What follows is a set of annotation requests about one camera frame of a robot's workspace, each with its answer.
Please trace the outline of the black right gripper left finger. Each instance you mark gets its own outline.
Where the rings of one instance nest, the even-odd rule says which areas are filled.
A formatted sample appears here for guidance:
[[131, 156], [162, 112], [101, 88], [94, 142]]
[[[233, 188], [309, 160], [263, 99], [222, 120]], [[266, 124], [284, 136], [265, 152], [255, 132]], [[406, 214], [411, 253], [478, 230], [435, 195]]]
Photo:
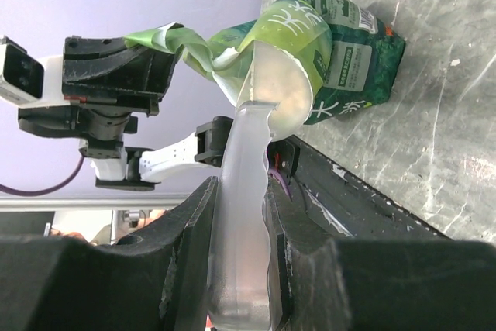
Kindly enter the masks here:
[[203, 330], [218, 180], [112, 245], [2, 236], [3, 330]]

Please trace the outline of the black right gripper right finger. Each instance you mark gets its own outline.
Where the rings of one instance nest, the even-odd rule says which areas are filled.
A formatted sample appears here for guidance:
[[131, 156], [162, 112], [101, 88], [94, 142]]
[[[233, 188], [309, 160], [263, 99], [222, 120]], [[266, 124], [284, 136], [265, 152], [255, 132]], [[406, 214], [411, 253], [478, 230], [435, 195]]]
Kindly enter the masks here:
[[285, 330], [493, 330], [495, 248], [466, 240], [336, 238], [278, 184], [267, 206]]

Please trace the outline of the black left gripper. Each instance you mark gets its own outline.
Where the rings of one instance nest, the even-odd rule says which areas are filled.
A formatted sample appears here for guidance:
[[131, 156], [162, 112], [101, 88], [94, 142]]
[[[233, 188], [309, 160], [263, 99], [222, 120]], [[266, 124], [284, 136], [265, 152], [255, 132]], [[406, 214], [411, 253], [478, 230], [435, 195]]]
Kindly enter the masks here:
[[128, 42], [122, 37], [70, 36], [63, 52], [62, 93], [88, 105], [158, 114], [171, 85], [178, 54]]

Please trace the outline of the clear plastic scoop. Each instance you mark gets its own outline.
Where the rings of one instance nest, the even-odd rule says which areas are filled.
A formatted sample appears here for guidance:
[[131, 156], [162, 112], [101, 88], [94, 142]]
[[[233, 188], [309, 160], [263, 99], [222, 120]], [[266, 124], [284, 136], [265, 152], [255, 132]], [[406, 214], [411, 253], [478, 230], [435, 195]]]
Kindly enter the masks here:
[[277, 244], [268, 212], [267, 147], [302, 126], [314, 99], [295, 57], [262, 41], [251, 47], [212, 220], [207, 300], [218, 330], [272, 330], [282, 318]]

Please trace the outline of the green cat litter bag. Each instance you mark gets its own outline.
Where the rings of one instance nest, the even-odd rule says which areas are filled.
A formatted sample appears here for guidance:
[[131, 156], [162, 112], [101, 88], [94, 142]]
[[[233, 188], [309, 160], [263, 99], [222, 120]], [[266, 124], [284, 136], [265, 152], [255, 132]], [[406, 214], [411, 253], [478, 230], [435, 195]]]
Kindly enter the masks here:
[[387, 102], [405, 51], [401, 36], [351, 0], [275, 0], [209, 39], [172, 22], [125, 43], [180, 54], [235, 107], [275, 103], [279, 137]]

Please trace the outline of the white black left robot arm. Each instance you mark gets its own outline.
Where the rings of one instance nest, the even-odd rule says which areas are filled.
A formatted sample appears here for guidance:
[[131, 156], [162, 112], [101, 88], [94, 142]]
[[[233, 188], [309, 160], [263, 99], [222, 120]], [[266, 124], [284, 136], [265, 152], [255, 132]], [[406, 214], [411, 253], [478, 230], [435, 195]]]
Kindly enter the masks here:
[[124, 136], [138, 130], [137, 114], [158, 114], [181, 55], [129, 46], [123, 38], [70, 36], [62, 55], [35, 74], [42, 95], [19, 106], [19, 128], [48, 139], [77, 139], [98, 188], [152, 191], [177, 172], [220, 167], [233, 124], [227, 116], [158, 150], [124, 144]]

